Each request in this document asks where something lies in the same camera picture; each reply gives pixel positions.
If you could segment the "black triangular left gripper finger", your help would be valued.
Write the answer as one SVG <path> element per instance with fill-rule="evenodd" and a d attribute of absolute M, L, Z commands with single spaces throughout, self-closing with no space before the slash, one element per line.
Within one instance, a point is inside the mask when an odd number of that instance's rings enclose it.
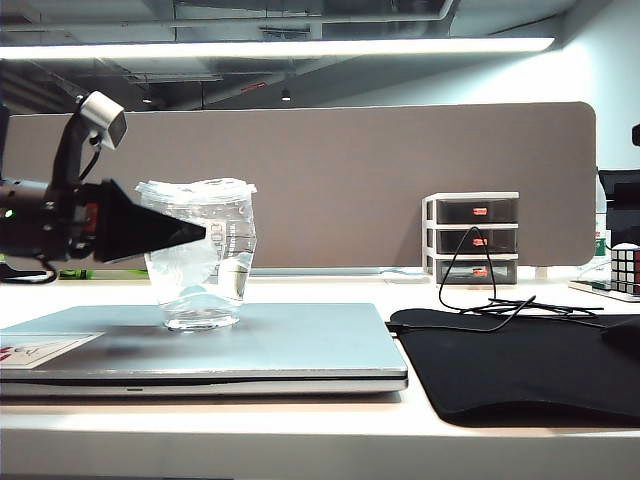
<path fill-rule="evenodd" d="M 206 228 L 140 206 L 113 180 L 97 185 L 98 214 L 93 257 L 102 263 L 188 244 L 205 238 Z"/>

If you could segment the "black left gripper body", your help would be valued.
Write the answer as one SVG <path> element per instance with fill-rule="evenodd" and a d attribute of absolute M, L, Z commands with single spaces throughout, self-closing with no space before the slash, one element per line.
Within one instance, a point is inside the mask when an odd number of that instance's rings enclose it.
<path fill-rule="evenodd" d="M 45 193 L 45 258 L 85 259 L 95 248 L 100 185 L 54 186 Z"/>

